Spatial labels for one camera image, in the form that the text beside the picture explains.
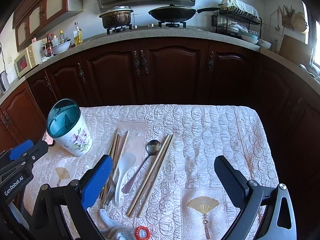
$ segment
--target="quilted tablecloth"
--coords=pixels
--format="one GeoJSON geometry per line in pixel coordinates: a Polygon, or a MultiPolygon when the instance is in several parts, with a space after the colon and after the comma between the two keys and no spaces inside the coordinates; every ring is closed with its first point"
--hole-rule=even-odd
{"type": "MultiPolygon", "coordinates": [[[[197,106],[197,105],[144,105],[105,106],[81,108],[93,139],[91,150],[82,157],[75,157],[56,144],[34,165],[34,179],[27,185],[24,206],[32,214],[41,185],[56,187],[57,167],[64,167],[70,178],[79,179],[92,168],[103,154],[108,152],[119,122],[126,121],[131,134],[140,138],[131,150],[138,162],[147,156],[145,143],[167,134],[176,138],[163,170],[141,218],[126,215],[132,199],[150,169],[153,158],[147,161],[132,190],[121,195],[120,207],[111,203],[107,207],[110,218],[130,227],[147,226],[153,240],[206,239],[202,215],[187,206],[197,196],[209,196],[219,205],[208,213],[211,239],[221,239],[239,212],[235,208],[214,172],[213,162],[224,155],[231,165],[247,179],[255,179],[262,186],[278,184],[275,165],[271,157],[266,135],[257,113],[244,106],[197,106]]],[[[137,163],[125,177],[125,182],[138,168],[137,163]]],[[[98,228],[105,228],[99,217],[100,200],[88,209],[98,228]]],[[[76,228],[66,207],[66,221],[74,237],[76,228]]],[[[252,239],[263,215],[260,208],[247,239],[252,239]]]]}

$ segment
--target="wooden cutting board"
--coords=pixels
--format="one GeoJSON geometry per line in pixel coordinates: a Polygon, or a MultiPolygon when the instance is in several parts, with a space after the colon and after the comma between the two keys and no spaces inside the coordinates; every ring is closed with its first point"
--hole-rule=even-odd
{"type": "Polygon", "coordinates": [[[279,51],[281,57],[290,60],[296,65],[303,64],[307,67],[309,65],[311,53],[311,46],[291,36],[284,35],[279,51]]]}

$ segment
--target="countertop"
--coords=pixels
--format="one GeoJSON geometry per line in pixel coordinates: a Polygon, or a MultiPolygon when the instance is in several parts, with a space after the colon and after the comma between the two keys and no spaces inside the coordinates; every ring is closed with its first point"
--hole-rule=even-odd
{"type": "Polygon", "coordinates": [[[4,94],[0,95],[0,104],[10,95],[10,93],[18,87],[22,82],[24,82],[27,78],[32,76],[33,74],[37,73],[38,71],[46,68],[50,64],[57,62],[60,59],[63,59],[65,57],[68,57],[72,54],[81,52],[86,49],[94,48],[100,45],[104,45],[107,43],[112,43],[116,41],[125,41],[125,40],[131,40],[131,39],[139,39],[139,38],[151,38],[151,37],[185,37],[185,38],[199,38],[199,39],[207,39],[212,41],[221,41],[226,42],[229,44],[241,46],[247,49],[254,50],[256,52],[259,52],[267,57],[270,57],[271,59],[275,60],[276,62],[282,64],[286,68],[290,69],[292,72],[296,73],[300,78],[302,78],[307,84],[309,84],[319,95],[320,95],[320,84],[312,78],[310,75],[308,75],[306,72],[304,72],[302,69],[300,69],[297,65],[290,62],[289,60],[271,52],[270,50],[263,49],[257,45],[254,45],[252,43],[249,43],[247,41],[243,41],[237,38],[233,38],[230,36],[218,34],[218,33],[212,33],[209,31],[204,31],[197,28],[140,28],[136,30],[127,30],[122,33],[113,33],[110,35],[99,34],[97,36],[91,37],[87,39],[83,44],[78,45],[74,48],[68,49],[67,51],[56,55],[53,58],[50,58],[46,62],[40,64],[39,66],[32,69],[30,72],[28,72],[24,77],[22,77],[17,82],[13,83],[10,87],[10,89],[4,94]]]}

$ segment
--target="wok handle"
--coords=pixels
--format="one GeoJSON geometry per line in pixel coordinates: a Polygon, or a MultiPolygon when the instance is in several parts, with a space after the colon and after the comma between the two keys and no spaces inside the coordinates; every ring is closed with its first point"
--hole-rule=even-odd
{"type": "Polygon", "coordinates": [[[218,7],[207,7],[207,8],[202,8],[202,9],[198,9],[197,13],[202,13],[202,12],[214,12],[220,10],[220,8],[218,7]]]}

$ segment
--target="white glove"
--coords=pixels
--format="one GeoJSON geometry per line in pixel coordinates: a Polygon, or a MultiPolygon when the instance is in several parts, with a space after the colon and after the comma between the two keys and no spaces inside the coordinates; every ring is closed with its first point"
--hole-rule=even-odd
{"type": "Polygon", "coordinates": [[[146,227],[130,228],[120,224],[107,216],[105,209],[100,209],[100,217],[108,226],[107,229],[100,230],[100,233],[110,240],[148,240],[150,238],[149,229],[146,227]]]}

